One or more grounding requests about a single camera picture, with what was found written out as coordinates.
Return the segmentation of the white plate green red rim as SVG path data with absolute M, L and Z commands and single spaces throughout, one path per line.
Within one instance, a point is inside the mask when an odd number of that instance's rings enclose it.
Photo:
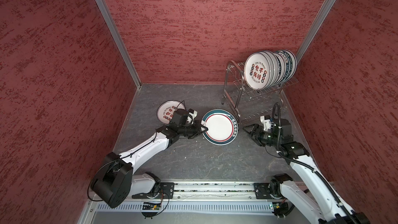
M 226 110 L 215 109 L 207 112 L 201 124 L 208 129 L 203 133 L 204 139 L 214 145 L 228 145 L 238 134 L 237 120 Z

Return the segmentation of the chrome wire dish rack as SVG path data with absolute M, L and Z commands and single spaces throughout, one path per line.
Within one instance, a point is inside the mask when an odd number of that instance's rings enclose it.
M 236 63 L 231 60 L 227 63 L 221 100 L 222 104 L 228 104 L 240 124 L 257 121 L 260 116 L 269 115 L 276 102 L 284 107 L 287 100 L 284 99 L 283 90 L 299 82 L 293 77 L 285 83 L 255 90 L 248 86 L 244 78 L 244 66 L 244 62 Z

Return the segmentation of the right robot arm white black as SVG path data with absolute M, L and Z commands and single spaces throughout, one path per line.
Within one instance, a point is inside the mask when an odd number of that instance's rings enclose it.
M 364 213 L 356 212 L 319 171 L 309 151 L 296 142 L 291 124 L 248 125 L 243 130 L 260 147 L 274 147 L 309 190 L 302 191 L 287 174 L 276 175 L 269 183 L 269 195 L 292 203 L 312 224 L 368 224 Z

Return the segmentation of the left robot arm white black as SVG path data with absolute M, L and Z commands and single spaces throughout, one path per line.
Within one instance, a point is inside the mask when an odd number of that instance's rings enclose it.
M 208 128 L 195 120 L 193 124 L 163 125 L 146 141 L 121 154 L 111 152 L 106 155 L 103 165 L 91 179 L 87 196 L 93 191 L 111 208 L 119 206 L 128 196 L 148 194 L 155 198 L 160 194 L 161 180 L 151 172 L 136 175 L 135 172 L 156 154 L 168 149 L 181 137 L 192 139 L 208 131 Z

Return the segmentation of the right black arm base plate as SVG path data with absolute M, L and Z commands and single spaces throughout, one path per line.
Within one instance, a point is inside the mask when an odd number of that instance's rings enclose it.
M 291 181 L 284 181 L 283 183 L 272 181 L 270 183 L 254 183 L 254 192 L 257 200 L 283 200 L 282 184 L 291 183 Z

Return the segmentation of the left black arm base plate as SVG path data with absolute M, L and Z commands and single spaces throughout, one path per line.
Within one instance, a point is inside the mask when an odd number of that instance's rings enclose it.
M 148 199 L 172 199 L 174 195 L 175 183 L 160 182 L 155 183 L 154 187 L 147 193 Z

